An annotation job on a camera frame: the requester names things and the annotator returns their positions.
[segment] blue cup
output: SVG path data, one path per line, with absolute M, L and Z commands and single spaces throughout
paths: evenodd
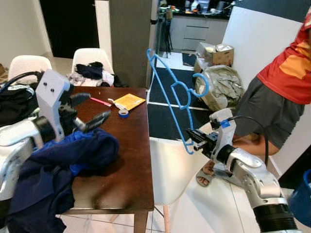
M 303 181 L 293 192 L 288 206 L 295 218 L 302 224 L 311 227 L 311 169 L 303 174 Z

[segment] white plastic chair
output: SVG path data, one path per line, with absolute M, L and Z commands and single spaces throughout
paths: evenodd
M 209 123 L 201 131 L 212 131 Z M 178 200 L 186 191 L 190 181 L 206 164 L 208 158 L 201 151 L 188 154 L 181 142 L 165 143 L 150 139 L 152 179 L 155 205 L 163 206 L 165 233 L 171 232 L 168 205 Z M 113 222 L 118 215 L 113 215 Z
M 8 80 L 11 80 L 15 76 L 30 72 L 30 71 L 46 71 L 52 69 L 50 61 L 46 57 L 34 56 L 34 55 L 21 55 L 15 57 L 10 65 Z M 31 75 L 22 78 L 18 83 L 32 84 L 38 82 L 35 75 Z
M 98 48 L 78 49 L 74 52 L 71 72 L 74 72 L 76 64 L 87 65 L 91 62 L 101 62 L 105 71 L 114 74 L 112 65 L 106 52 Z

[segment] gray bag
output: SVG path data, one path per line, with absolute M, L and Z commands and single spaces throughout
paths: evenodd
M 236 70 L 225 66 L 207 67 L 202 73 L 208 80 L 209 91 L 201 99 L 212 111 L 218 111 L 226 107 L 235 107 L 244 94 L 242 81 Z M 195 90 L 202 94 L 205 83 L 198 77 L 195 82 Z

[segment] black floor mat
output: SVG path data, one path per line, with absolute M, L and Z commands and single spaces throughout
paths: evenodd
M 177 104 L 177 101 L 171 89 L 171 85 L 174 83 L 173 78 L 165 68 L 156 68 L 156 71 L 159 75 L 159 78 L 163 84 L 164 90 L 166 91 L 166 94 L 171 104 Z M 193 71 L 172 69 L 172 72 L 179 81 L 183 82 L 188 88 L 192 88 L 193 90 L 195 90 L 194 78 L 192 77 L 192 75 L 194 74 Z M 182 105 L 186 105 L 188 102 L 188 95 L 186 90 L 181 85 L 176 85 L 174 89 L 179 98 L 180 103 Z M 199 100 L 193 94 L 190 95 L 190 98 L 191 98 L 190 101 L 191 107 L 207 108 L 204 102 Z M 149 101 L 158 103 L 167 103 L 156 76 L 154 77 L 151 86 Z
M 173 108 L 180 129 L 184 135 L 185 140 L 189 137 L 186 133 L 186 129 L 190 127 L 189 117 L 187 110 L 179 110 L 179 108 Z M 209 122 L 210 111 L 194 110 L 191 109 L 193 127 L 195 129 L 200 128 L 202 125 Z M 174 119 L 167 106 L 148 104 L 148 120 L 149 120 L 149 136 L 165 139 L 181 139 Z
M 193 67 L 196 60 L 194 54 L 183 53 L 183 65 Z

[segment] gray shorts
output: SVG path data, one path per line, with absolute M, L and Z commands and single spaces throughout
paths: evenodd
M 268 140 L 279 149 L 291 134 L 303 114 L 305 105 L 294 103 L 266 87 L 255 77 L 241 98 L 235 116 L 248 116 L 259 121 L 268 134 Z M 237 119 L 235 134 L 262 133 L 260 126 L 249 119 Z

